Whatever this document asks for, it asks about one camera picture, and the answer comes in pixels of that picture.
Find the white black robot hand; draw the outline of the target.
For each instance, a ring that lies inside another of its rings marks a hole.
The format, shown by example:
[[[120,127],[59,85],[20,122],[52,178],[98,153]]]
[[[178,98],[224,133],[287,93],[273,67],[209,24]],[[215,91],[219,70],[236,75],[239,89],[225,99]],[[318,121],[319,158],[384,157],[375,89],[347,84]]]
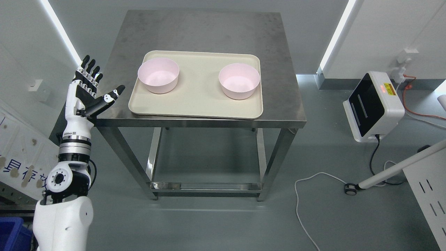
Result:
[[[99,82],[103,74],[95,59],[86,55],[76,69],[66,98],[65,118],[81,119],[91,123],[96,122],[99,114],[109,109],[121,96],[125,89],[119,85],[102,96],[98,96]]]

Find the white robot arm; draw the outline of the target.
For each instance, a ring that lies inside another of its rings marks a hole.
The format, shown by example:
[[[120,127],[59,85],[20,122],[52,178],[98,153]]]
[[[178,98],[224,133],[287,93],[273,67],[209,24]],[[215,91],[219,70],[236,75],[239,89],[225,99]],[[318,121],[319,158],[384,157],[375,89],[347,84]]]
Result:
[[[60,141],[58,162],[49,172],[43,199],[38,201],[33,232],[39,251],[84,251],[94,212],[87,196],[93,124],[69,116]]]

